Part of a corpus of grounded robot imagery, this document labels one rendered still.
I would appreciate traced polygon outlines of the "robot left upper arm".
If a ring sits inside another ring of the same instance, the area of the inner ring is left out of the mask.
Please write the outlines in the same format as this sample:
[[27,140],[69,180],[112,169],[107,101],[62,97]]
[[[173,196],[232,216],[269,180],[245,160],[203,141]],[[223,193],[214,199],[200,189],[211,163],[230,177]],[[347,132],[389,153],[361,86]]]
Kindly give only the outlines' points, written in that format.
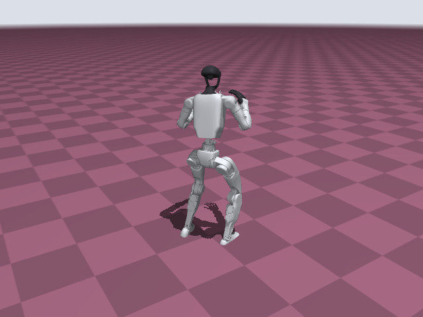
[[182,111],[180,113],[180,117],[179,120],[177,121],[177,126],[182,128],[182,129],[186,129],[188,127],[188,121],[187,119],[189,118],[192,109],[193,109],[193,97],[187,98],[184,101],[184,106],[182,108]]

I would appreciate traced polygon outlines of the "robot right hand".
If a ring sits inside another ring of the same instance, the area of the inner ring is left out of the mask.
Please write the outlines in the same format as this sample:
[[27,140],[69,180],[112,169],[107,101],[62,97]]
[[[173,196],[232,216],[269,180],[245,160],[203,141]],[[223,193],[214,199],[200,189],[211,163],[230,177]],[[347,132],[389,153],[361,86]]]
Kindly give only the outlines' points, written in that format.
[[242,102],[243,102],[242,98],[245,98],[242,93],[240,93],[239,91],[233,90],[233,89],[230,90],[229,93],[234,94],[238,98],[237,101],[239,102],[239,104],[242,104]]

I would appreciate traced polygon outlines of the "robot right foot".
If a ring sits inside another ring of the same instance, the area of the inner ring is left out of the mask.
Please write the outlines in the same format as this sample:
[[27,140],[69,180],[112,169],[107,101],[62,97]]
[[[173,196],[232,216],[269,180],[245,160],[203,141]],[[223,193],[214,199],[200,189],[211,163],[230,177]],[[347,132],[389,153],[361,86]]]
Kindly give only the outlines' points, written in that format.
[[222,239],[221,241],[220,241],[220,244],[221,245],[226,245],[226,244],[228,244],[228,243],[230,243],[232,240],[234,240],[236,237],[238,237],[239,236],[239,233],[238,232],[232,232],[231,233],[231,239],[229,240],[229,241],[227,241],[226,240],[226,237],[224,238],[224,239]]

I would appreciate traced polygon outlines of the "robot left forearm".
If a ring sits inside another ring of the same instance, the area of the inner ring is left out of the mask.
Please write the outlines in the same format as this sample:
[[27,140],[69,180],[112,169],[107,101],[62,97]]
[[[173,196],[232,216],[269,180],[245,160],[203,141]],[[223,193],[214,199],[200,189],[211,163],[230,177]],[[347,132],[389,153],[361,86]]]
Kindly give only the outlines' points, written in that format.
[[193,120],[193,109],[192,109],[192,112],[191,112],[189,118],[187,119],[187,121],[188,121],[188,123],[190,123],[192,120]]

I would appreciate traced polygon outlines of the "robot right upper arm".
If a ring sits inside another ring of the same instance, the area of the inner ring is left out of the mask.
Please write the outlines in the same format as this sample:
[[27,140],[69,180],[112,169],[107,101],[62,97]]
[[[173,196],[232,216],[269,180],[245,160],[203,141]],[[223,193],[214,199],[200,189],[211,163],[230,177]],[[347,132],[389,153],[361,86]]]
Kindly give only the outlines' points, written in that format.
[[248,126],[247,121],[245,119],[245,115],[241,110],[241,107],[238,105],[237,99],[234,96],[222,96],[222,103],[225,108],[230,109],[231,113],[233,114],[234,118],[239,123],[239,128],[243,131],[251,128]]

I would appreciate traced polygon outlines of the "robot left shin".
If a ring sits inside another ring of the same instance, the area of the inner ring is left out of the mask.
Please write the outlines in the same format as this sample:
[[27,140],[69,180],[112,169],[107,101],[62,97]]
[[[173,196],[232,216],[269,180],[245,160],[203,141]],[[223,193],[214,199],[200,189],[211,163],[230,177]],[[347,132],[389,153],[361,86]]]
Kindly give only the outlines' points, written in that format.
[[186,222],[185,222],[185,226],[184,228],[186,228],[186,226],[188,225],[188,229],[190,230],[191,224],[192,224],[192,220],[194,218],[194,214],[198,209],[198,206],[200,204],[200,200],[201,200],[201,196],[202,195],[196,195],[194,194],[194,185],[195,182],[192,185],[192,191],[190,193],[189,199],[188,199],[188,209],[187,209],[187,217],[186,217]]

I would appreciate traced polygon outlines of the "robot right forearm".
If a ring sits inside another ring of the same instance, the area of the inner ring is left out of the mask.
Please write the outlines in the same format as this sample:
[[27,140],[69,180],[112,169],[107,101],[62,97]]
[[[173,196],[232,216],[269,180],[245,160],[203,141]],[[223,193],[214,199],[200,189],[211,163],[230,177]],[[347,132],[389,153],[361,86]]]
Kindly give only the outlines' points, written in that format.
[[245,98],[242,98],[242,99],[243,99],[243,102],[242,102],[242,104],[239,104],[239,106],[241,107],[241,110],[243,111],[243,113],[245,115],[245,119],[247,121],[248,126],[251,127],[252,126],[252,119],[251,119],[251,116],[249,114],[249,106],[248,106],[249,102]]

